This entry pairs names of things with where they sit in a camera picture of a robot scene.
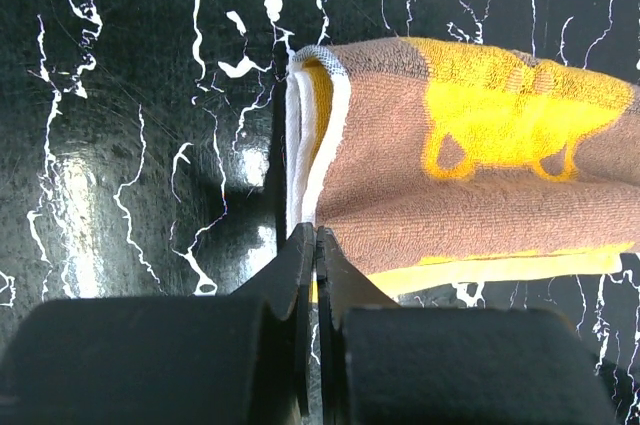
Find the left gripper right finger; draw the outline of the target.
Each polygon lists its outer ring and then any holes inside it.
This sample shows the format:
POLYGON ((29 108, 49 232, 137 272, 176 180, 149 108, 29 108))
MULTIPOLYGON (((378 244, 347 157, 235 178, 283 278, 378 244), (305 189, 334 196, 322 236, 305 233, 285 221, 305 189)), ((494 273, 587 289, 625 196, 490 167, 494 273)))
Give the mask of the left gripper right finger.
POLYGON ((611 424, 589 353, 548 310, 404 307, 317 233, 327 424, 611 424))

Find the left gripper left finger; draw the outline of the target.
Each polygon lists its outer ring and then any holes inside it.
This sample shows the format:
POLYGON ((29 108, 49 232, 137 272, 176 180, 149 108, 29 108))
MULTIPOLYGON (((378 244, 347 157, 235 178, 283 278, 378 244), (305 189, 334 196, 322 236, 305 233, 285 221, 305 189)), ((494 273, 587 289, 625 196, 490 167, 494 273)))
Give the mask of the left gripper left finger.
POLYGON ((5 424, 297 424, 309 412, 315 233, 233 293, 55 300, 1 361, 5 424))

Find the yellow cloth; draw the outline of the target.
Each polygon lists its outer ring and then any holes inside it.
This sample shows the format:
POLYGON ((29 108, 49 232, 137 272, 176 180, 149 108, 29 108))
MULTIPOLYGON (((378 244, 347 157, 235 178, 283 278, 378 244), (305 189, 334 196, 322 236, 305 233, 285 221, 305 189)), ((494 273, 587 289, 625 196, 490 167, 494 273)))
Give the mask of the yellow cloth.
POLYGON ((517 50, 395 37, 292 55, 286 225, 392 296, 617 273, 639 249, 639 88, 517 50))

